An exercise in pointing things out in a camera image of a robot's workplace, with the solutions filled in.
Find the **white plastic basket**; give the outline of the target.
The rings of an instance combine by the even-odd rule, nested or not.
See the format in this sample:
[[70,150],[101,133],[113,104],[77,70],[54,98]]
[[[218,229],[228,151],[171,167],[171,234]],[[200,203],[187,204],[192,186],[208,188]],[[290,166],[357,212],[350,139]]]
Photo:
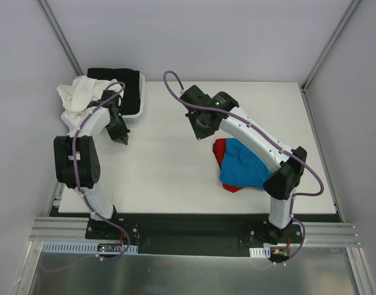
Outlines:
[[125,123],[135,124],[145,104],[145,77],[140,71],[120,68],[116,70],[115,79],[126,85],[119,112]]

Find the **red t shirt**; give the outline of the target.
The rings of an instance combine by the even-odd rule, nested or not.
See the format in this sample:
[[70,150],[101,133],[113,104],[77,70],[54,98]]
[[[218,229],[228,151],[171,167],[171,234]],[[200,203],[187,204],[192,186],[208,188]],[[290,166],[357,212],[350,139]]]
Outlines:
[[[226,153],[226,142],[227,142],[227,139],[226,138],[219,138],[219,139],[216,139],[213,146],[212,146],[212,152],[215,156],[215,159],[217,161],[217,164],[218,164],[218,167],[219,167],[219,170],[220,170],[220,176],[219,178],[221,178],[221,175],[222,175],[222,163],[223,163],[223,160],[225,158],[225,153]],[[242,189],[245,189],[246,187],[237,187],[237,186],[230,186],[228,184],[225,184],[222,180],[220,180],[221,184],[222,184],[222,187],[228,191],[228,192],[231,192],[231,193],[236,193],[238,191],[241,191]]]

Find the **blue t shirt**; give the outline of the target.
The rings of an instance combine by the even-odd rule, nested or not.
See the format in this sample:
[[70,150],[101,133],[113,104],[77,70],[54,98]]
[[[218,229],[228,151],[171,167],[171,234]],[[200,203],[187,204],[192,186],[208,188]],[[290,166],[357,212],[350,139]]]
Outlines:
[[237,187],[264,190],[264,182],[271,176],[266,165],[236,138],[227,138],[226,153],[220,180]]

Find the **white t shirt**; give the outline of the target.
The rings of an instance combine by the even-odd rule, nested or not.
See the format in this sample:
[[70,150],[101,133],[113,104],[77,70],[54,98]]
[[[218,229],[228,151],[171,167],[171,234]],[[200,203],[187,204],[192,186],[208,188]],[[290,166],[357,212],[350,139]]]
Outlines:
[[57,92],[62,99],[64,111],[62,121],[71,132],[86,116],[86,109],[93,101],[99,101],[104,90],[124,95],[122,85],[116,80],[98,80],[87,76],[78,76],[71,85],[59,85]]

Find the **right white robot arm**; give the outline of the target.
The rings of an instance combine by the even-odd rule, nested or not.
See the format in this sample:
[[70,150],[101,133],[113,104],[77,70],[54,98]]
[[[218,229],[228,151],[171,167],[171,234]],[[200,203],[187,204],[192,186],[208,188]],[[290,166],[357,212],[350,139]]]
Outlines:
[[270,171],[263,189],[270,196],[266,225],[255,230],[255,238],[276,245],[289,236],[291,196],[300,184],[307,152],[279,143],[260,126],[249,120],[239,103],[225,92],[210,97],[197,85],[183,90],[180,99],[197,140],[222,130],[253,152]]

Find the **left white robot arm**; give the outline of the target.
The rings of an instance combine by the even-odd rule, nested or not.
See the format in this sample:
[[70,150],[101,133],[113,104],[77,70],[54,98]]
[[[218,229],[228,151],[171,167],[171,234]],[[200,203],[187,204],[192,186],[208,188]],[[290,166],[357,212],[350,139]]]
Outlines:
[[90,218],[102,221],[99,230],[108,239],[120,234],[121,224],[112,218],[114,205],[100,185],[101,165],[95,137],[106,130],[112,142],[128,144],[130,130],[119,113],[123,96],[123,90],[105,90],[100,100],[88,105],[83,118],[69,126],[67,135],[54,138],[58,182],[83,199]]

